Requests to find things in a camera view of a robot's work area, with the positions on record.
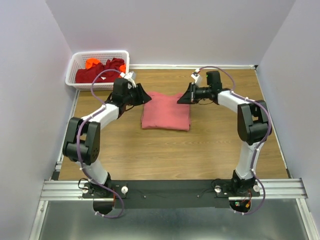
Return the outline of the pink t shirt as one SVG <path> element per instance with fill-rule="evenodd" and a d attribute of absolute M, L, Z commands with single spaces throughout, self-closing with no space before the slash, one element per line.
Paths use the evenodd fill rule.
<path fill-rule="evenodd" d="M 165 129 L 175 131 L 190 130 L 191 107 L 188 104 L 178 104 L 182 93 L 167 95 L 156 91 L 147 93 L 151 100 L 144 104 L 141 116 L 143 129 Z"/>

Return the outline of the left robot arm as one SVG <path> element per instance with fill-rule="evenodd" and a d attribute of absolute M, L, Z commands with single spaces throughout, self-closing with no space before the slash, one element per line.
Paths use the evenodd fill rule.
<path fill-rule="evenodd" d="M 80 166 L 88 180 L 101 189 L 113 193 L 110 174 L 98 160 L 101 130 L 119 119 L 127 107 L 148 103 L 152 98 L 140 83 L 117 78 L 113 91 L 99 109 L 82 118 L 72 117 L 67 126 L 62 153 Z"/>

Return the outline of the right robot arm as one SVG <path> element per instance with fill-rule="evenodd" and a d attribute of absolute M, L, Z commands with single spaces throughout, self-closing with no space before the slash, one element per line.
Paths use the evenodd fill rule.
<path fill-rule="evenodd" d="M 211 70 L 206 73 L 206 87 L 201 87 L 203 68 L 196 69 L 186 92 L 177 101 L 178 104 L 197 104 L 200 100 L 210 100 L 237 114 L 237 133 L 242 141 L 237 167 L 233 171 L 228 190 L 242 194 L 251 190 L 257 180 L 256 166 L 260 150 L 272 132 L 270 115 L 266 102 L 252 100 L 235 93 L 235 81 L 232 88 L 223 88 L 220 72 Z"/>

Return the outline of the white plastic laundry basket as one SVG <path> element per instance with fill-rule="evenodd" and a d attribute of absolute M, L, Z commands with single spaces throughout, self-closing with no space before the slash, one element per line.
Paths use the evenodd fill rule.
<path fill-rule="evenodd" d="M 79 91 L 111 90 L 120 73 L 129 72 L 130 55 L 126 50 L 95 50 L 73 54 L 65 84 Z"/>

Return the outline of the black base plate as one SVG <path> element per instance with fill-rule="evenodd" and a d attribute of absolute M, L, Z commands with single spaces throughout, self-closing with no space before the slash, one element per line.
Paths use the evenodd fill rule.
<path fill-rule="evenodd" d="M 94 209 L 244 209 L 259 197 L 257 183 L 238 187 L 230 179 L 214 180 L 113 180 L 111 191 L 91 182 L 81 187 L 85 199 L 94 200 Z"/>

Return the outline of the aluminium frame rail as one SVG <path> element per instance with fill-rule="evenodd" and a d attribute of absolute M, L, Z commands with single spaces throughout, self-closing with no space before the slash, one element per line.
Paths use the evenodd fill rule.
<path fill-rule="evenodd" d="M 84 197 L 83 188 L 85 181 L 48 180 L 43 183 L 40 200 L 42 201 L 81 201 L 90 200 L 91 193 Z M 301 179 L 262 179 L 257 187 L 250 193 L 227 193 L 226 188 L 219 185 L 215 190 L 212 180 L 114 180 L 113 188 L 120 195 L 122 187 L 127 187 L 128 192 L 123 198 L 128 199 L 129 194 L 138 194 L 146 199 L 155 197 L 178 197 L 190 195 L 194 199 L 213 194 L 214 197 L 228 197 L 230 200 L 252 199 L 306 199 L 308 197 Z"/>

